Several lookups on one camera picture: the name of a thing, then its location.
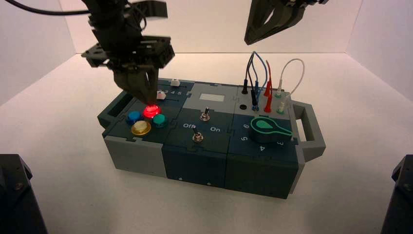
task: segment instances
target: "white wire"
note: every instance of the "white wire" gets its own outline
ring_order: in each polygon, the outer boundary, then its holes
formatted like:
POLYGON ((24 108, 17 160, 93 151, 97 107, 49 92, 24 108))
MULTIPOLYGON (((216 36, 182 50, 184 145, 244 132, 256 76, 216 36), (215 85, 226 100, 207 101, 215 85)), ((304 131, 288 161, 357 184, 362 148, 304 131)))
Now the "white wire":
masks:
POLYGON ((299 59, 299 58, 294 58, 294 59, 288 61, 288 63, 287 63, 287 64, 284 66, 284 68, 282 69, 281 76, 280 76, 280 83, 282 82, 282 76, 283 76, 283 74, 284 74, 284 70, 285 70, 285 69, 287 68, 287 66, 288 66, 291 62, 293 62, 293 61, 300 61, 300 62, 302 63, 301 78, 300 78, 300 80, 298 81, 298 84, 296 85, 296 87, 295 87, 287 96, 285 96, 285 100, 287 100, 287 98, 290 97, 290 96, 293 94, 293 92, 298 88, 298 86, 301 84, 302 78, 304 77, 304 74, 305 74, 305 64, 304 64, 304 61, 301 60, 301 59, 299 59))

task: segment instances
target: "white wall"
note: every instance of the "white wall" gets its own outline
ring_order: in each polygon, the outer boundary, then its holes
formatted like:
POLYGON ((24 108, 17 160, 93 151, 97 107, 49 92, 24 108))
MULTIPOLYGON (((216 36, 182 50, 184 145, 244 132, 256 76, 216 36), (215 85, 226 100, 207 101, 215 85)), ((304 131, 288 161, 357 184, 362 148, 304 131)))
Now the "white wall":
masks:
MULTIPOLYGON (((58 0, 20 2, 61 10, 58 0)), ((41 16, 0 1, 0 105, 74 54, 64 17, 41 16)))
MULTIPOLYGON (((60 0, 63 10, 85 9, 81 0, 60 0)), ((252 46, 244 43, 251 0, 166 0, 168 19, 151 20, 149 35, 167 35, 177 53, 344 52, 362 0, 332 0, 309 6, 295 27, 252 46)), ((95 42, 87 16, 67 17, 76 52, 95 42)))
POLYGON ((351 57, 410 100, 412 12, 412 0, 364 0, 347 48, 351 57))

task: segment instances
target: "blue button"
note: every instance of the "blue button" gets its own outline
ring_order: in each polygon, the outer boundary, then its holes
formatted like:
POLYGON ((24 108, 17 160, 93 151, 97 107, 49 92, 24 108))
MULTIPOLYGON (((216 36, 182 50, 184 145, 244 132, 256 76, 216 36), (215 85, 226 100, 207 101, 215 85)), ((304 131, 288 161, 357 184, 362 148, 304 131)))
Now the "blue button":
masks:
POLYGON ((142 119, 142 116, 141 116, 141 113, 139 111, 131 111, 131 112, 128 113, 128 116, 126 117, 126 122, 129 125, 133 125, 141 119, 142 119))

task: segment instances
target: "screw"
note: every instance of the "screw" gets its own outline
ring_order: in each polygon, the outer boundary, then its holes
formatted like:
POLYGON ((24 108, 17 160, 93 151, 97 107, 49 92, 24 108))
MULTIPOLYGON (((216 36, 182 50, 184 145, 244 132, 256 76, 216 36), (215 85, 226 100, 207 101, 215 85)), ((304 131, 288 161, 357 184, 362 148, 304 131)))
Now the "screw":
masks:
POLYGON ((16 190, 16 191, 18 191, 18 190, 20 190, 20 189, 22 189, 23 188, 23 184, 22 183, 17 183, 17 184, 15 184, 15 186, 14 186, 14 190, 16 190))
POLYGON ((413 186, 411 184, 403 184, 403 187, 409 192, 413 191, 413 186))

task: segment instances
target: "handle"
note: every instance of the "handle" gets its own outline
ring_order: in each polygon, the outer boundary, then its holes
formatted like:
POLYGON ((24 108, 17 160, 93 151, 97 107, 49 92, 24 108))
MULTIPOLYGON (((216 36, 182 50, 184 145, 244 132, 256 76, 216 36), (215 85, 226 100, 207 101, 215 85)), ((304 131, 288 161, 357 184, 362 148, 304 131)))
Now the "handle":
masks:
POLYGON ((120 93, 98 116, 102 127, 107 128, 113 120, 122 112, 133 96, 123 91, 120 93))
POLYGON ((303 102, 292 101, 296 119, 301 119, 307 141, 300 141, 305 162, 320 157, 325 150, 324 138, 313 106, 303 102))

